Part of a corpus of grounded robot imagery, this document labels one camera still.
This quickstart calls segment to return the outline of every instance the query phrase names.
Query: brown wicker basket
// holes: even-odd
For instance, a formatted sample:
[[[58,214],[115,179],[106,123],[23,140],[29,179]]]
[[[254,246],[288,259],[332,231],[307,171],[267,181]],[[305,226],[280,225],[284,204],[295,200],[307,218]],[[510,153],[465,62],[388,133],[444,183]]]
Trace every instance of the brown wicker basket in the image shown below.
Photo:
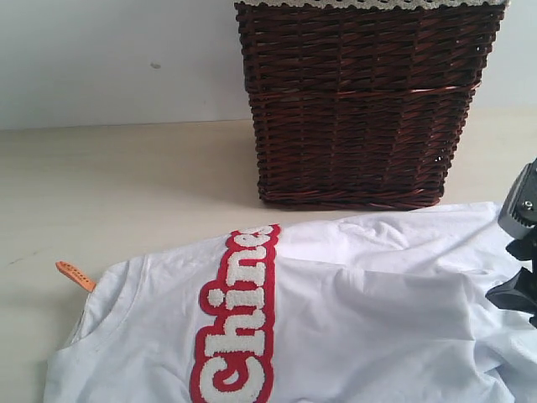
[[[235,7],[262,200],[382,209],[440,200],[505,5]]]

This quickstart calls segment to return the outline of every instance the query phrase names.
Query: table surface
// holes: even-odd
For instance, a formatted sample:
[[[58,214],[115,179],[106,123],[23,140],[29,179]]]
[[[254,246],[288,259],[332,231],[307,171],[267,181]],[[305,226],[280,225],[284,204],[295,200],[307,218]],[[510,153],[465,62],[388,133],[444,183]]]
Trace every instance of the table surface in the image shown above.
[[[472,111],[441,203],[502,202],[536,151],[536,109]],[[46,359],[84,306],[56,260],[98,280],[237,228],[360,213],[268,208],[256,182],[251,122],[1,132],[1,400],[42,401]]]

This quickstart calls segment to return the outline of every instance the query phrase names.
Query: lace trim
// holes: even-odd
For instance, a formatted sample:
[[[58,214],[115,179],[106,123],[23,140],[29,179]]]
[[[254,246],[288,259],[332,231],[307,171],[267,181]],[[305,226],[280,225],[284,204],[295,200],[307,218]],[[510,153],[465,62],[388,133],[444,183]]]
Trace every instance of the lace trim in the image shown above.
[[[422,7],[426,10],[439,8],[440,6],[457,7],[462,4],[467,6],[482,6],[489,4],[498,6],[500,4],[509,4],[510,0],[241,0],[235,3],[244,3],[251,6],[267,4],[269,6],[281,6],[287,4],[292,7],[302,7],[307,5],[324,8],[332,6],[333,8],[347,8],[354,6],[356,8],[378,8],[381,10],[390,10],[392,8],[402,8],[413,10]]]

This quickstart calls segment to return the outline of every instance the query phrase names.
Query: orange tag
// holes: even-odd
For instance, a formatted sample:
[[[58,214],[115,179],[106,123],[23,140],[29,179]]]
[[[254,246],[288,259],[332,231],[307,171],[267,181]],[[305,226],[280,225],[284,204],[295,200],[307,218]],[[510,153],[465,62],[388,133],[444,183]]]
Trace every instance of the orange tag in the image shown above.
[[[75,281],[80,287],[88,292],[95,290],[96,282],[90,279],[81,270],[77,269],[72,264],[67,262],[56,262],[56,267],[61,274],[65,275],[68,279]]]

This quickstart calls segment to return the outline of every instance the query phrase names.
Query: white t-shirt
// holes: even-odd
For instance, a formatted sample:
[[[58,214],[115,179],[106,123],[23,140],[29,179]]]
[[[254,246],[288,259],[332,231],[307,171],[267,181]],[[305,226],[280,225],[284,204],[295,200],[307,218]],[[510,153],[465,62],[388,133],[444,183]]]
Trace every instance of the white t-shirt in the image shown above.
[[[111,267],[45,403],[535,403],[492,203],[234,232]]]

